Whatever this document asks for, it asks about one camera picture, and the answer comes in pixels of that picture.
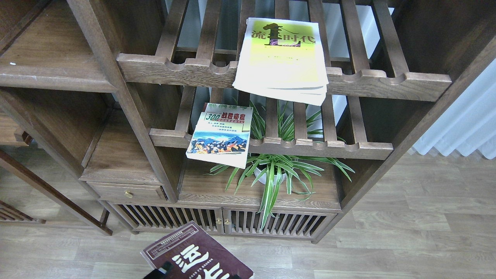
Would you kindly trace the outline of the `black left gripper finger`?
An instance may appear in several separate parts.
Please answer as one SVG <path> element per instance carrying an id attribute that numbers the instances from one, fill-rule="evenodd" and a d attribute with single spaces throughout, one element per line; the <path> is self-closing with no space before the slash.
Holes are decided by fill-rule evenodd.
<path id="1" fill-rule="evenodd" d="M 165 262 L 161 267 L 155 268 L 153 271 L 148 273 L 143 279 L 166 279 L 172 268 L 170 262 Z"/>

